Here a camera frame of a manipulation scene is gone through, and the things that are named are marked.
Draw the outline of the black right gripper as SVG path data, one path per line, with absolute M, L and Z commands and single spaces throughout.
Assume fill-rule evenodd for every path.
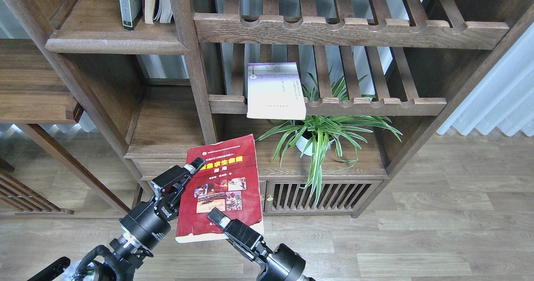
M 304 275 L 305 260 L 284 243 L 275 251 L 265 245 L 264 237 L 238 219 L 230 219 L 218 208 L 213 208 L 207 215 L 223 231 L 231 245 L 242 256 L 257 262 L 261 271 L 258 281 L 310 281 Z

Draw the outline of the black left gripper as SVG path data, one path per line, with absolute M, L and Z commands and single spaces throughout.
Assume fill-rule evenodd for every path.
M 119 220 L 124 230 L 119 243 L 126 251 L 134 252 L 139 247 L 151 251 L 162 241 L 171 229 L 169 221 L 179 214 L 187 183 L 205 163 L 197 157 L 184 167 L 175 165 L 152 180 L 155 196 L 148 202 L 139 203 Z

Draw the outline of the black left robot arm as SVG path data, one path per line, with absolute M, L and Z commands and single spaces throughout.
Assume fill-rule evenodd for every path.
M 179 202 L 186 185 L 202 168 L 205 160 L 197 157 L 184 167 L 173 166 L 152 180 L 155 193 L 150 201 L 136 205 L 120 219 L 122 236 L 99 245 L 82 260 L 71 263 L 62 257 L 32 277 L 33 281 L 131 281 L 136 269 L 170 231 L 170 221 L 179 214 Z

